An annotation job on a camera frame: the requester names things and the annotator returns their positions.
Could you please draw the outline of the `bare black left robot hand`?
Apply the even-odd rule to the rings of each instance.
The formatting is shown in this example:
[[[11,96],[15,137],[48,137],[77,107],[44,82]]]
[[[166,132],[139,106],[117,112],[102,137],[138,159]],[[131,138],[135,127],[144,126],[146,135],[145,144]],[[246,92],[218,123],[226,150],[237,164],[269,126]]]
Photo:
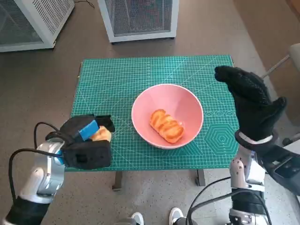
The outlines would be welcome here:
[[[60,128],[60,132],[69,135],[75,142],[84,142],[90,139],[100,127],[105,127],[109,132],[115,132],[111,115],[94,114],[78,115],[70,118]]]

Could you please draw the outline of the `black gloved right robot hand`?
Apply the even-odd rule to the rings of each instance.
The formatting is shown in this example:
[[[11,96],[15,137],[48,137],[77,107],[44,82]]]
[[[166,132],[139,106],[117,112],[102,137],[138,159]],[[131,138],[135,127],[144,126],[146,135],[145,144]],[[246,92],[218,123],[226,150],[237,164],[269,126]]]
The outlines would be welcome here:
[[[239,131],[253,141],[271,136],[286,108],[286,98],[272,101],[263,79],[239,67],[218,66],[215,79],[226,83],[233,96]]]

